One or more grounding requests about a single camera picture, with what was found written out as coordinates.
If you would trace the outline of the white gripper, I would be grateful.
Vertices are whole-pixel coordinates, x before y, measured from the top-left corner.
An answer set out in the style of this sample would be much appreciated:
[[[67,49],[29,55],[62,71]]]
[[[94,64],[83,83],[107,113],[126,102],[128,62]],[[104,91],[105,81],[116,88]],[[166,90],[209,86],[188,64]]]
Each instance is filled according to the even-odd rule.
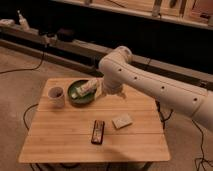
[[[97,93],[96,99],[104,97],[104,94],[109,94],[109,95],[119,94],[120,97],[122,97],[123,99],[126,99],[127,96],[122,91],[123,91],[122,85],[117,86],[117,87],[110,87],[110,86],[106,85],[105,83],[102,83],[102,92],[100,91]]]

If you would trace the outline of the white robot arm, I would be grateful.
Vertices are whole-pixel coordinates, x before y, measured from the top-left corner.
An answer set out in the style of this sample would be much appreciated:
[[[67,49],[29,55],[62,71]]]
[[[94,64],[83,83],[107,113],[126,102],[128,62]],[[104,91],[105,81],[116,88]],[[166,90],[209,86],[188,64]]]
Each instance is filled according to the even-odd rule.
[[[138,69],[131,60],[132,52],[126,46],[117,47],[100,60],[104,93],[118,94],[126,84],[213,132],[213,91]]]

